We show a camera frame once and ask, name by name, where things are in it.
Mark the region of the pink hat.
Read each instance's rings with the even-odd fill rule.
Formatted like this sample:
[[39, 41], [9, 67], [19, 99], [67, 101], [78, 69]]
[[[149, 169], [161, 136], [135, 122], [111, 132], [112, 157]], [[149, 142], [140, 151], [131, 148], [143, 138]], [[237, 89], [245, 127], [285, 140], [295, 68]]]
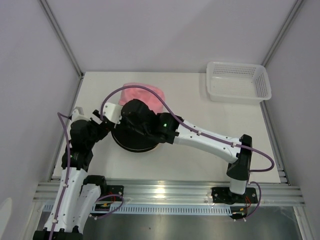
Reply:
[[[143, 86], [145, 88], [148, 88], [155, 92], [163, 101], [165, 101], [165, 93], [158, 87], [144, 84], [144, 83], [138, 83], [138, 82], [129, 82], [125, 83], [123, 86]], [[162, 113], [164, 110], [163, 104], [160, 102], [160, 100], [150, 93], [149, 91], [141, 88], [126, 88], [121, 91], [120, 99], [118, 101], [118, 104], [123, 106], [127, 102], [138, 99], [142, 102], [144, 102], [150, 110], [152, 110], [155, 114]]]

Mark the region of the beige bucket hat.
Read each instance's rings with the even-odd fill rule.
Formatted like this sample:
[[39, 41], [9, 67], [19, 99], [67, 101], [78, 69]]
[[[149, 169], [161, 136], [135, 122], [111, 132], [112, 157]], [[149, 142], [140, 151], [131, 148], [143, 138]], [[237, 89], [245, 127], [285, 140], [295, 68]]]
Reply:
[[135, 153], [135, 154], [150, 153], [150, 152], [152, 152], [152, 151], [155, 151], [155, 150], [159, 149], [160, 147], [161, 147], [161, 145], [158, 144], [158, 145], [156, 145], [156, 146], [153, 147], [153, 148], [148, 148], [148, 149], [144, 149], [144, 150], [135, 150], [135, 151], [133, 151], [133, 153]]

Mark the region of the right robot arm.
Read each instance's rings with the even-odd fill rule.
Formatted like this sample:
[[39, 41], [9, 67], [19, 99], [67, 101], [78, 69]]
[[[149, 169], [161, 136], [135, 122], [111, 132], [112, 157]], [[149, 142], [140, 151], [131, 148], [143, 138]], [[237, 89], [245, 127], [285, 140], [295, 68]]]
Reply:
[[130, 152], [147, 152], [158, 144], [177, 144], [213, 154], [228, 163], [228, 197], [239, 202], [246, 196], [252, 159], [252, 137], [230, 138], [191, 126], [169, 112], [154, 113], [138, 99], [127, 102], [120, 111], [120, 133], [114, 138]]

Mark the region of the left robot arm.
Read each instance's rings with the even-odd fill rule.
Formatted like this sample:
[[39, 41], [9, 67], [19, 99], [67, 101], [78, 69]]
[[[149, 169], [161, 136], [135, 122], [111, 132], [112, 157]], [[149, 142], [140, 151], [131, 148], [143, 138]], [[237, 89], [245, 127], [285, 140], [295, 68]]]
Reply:
[[86, 118], [80, 107], [72, 111], [69, 119], [70, 129], [64, 129], [66, 148], [58, 193], [43, 229], [33, 234], [35, 240], [83, 239], [94, 203], [108, 194], [105, 177], [88, 174], [93, 147], [109, 132], [106, 124]]

